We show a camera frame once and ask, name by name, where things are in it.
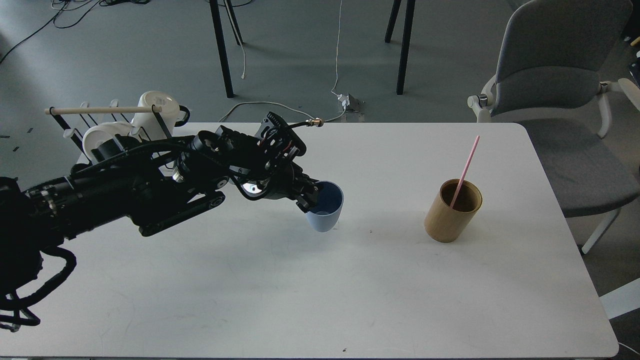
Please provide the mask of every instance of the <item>chair seat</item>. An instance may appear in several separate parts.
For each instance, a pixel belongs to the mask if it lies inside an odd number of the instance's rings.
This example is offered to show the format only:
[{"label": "chair seat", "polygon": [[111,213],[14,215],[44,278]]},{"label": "chair seat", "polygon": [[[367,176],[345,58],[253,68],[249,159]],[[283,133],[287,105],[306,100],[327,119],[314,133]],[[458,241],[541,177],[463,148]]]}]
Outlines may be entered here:
[{"label": "chair seat", "polygon": [[564,217],[602,214],[632,202],[640,184],[580,122],[535,119],[526,128]]}]

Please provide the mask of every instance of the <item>chair backrest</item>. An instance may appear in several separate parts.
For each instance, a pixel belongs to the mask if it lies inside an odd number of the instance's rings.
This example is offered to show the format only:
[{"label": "chair backrest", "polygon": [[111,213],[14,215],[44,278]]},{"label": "chair backrest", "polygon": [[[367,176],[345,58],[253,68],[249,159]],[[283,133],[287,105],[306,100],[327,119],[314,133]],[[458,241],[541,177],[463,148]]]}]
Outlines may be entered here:
[{"label": "chair backrest", "polygon": [[519,7],[502,40],[492,115],[585,105],[600,90],[597,71],[631,11],[629,0],[532,0]]}]

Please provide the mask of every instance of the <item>table surface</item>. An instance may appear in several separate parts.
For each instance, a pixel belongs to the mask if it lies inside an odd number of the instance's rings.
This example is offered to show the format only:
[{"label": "table surface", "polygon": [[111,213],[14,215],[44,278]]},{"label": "table surface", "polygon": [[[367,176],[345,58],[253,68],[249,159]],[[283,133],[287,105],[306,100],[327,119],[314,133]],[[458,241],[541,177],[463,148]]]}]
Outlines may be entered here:
[{"label": "table surface", "polygon": [[[258,124],[226,124],[254,134]],[[188,124],[176,135],[218,124]],[[611,357],[618,343],[517,124],[302,127],[305,173],[343,189],[340,220],[293,201],[225,203],[149,238],[121,219],[65,244],[78,266],[0,332],[6,357]],[[453,243],[422,222],[440,185],[483,194]],[[45,272],[57,264],[45,262]]]}]

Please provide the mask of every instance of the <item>chair leg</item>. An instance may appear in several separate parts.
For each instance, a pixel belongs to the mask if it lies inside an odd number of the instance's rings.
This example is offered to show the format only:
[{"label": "chair leg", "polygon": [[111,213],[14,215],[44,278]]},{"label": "chair leg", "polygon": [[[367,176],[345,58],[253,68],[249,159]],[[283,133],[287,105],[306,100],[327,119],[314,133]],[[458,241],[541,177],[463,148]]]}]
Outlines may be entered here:
[{"label": "chair leg", "polygon": [[236,20],[236,13],[234,12],[234,7],[231,5],[231,0],[224,0],[225,7],[227,8],[227,15],[229,16],[229,22],[231,22],[231,28],[234,31],[234,36],[236,38],[236,44],[240,46],[240,44],[244,44],[242,40],[242,34],[240,34],[240,27],[238,26],[238,21]]},{"label": "chair leg", "polygon": [[387,25],[387,34],[385,35],[385,42],[388,44],[391,42],[391,35],[394,33],[394,27],[396,26],[396,19],[398,18],[398,11],[400,10],[400,3],[402,0],[394,0],[394,5],[391,7],[391,16],[389,17],[389,24]]},{"label": "chair leg", "polygon": [[218,45],[218,56],[220,57],[220,67],[222,68],[222,79],[225,82],[225,91],[227,97],[234,97],[234,89],[231,85],[231,73],[229,72],[229,61],[227,59],[227,48],[225,47],[225,36],[222,33],[222,21],[220,21],[220,10],[218,2],[209,1],[211,8],[211,17],[213,19],[213,31],[216,35],[216,43]]},{"label": "chair leg", "polygon": [[396,94],[404,93],[404,77],[406,75],[406,61],[409,57],[409,43],[411,42],[411,28],[413,26],[413,11],[415,10],[415,0],[408,0],[406,3],[406,15],[404,18],[404,32],[402,35],[402,49],[400,52],[400,66],[398,69],[398,82]]},{"label": "chair leg", "polygon": [[596,226],[596,229],[593,231],[591,236],[589,236],[589,239],[587,240],[587,242],[580,247],[580,252],[582,253],[582,255],[585,255],[586,253],[588,253],[589,250],[591,250],[591,248],[594,245],[596,245],[598,241],[600,241],[600,239],[602,238],[602,235],[604,235],[604,233],[609,229],[609,226],[613,224],[615,219],[620,214],[620,211],[621,211],[621,208],[618,208],[605,214],[605,218],[602,219],[602,221],[598,224],[598,226]]},{"label": "chair leg", "polygon": [[614,291],[602,295],[600,301],[608,319],[640,309],[640,279],[623,285]]}]

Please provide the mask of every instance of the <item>blue cup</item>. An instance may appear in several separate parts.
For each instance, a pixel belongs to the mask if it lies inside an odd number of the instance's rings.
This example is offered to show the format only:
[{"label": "blue cup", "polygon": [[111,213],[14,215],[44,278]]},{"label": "blue cup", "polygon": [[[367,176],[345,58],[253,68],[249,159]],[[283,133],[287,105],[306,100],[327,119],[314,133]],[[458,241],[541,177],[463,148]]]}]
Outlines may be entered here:
[{"label": "blue cup", "polygon": [[318,203],[306,213],[306,216],[314,230],[324,233],[338,222],[344,194],[340,187],[331,181],[318,181],[316,184],[320,187]]}]

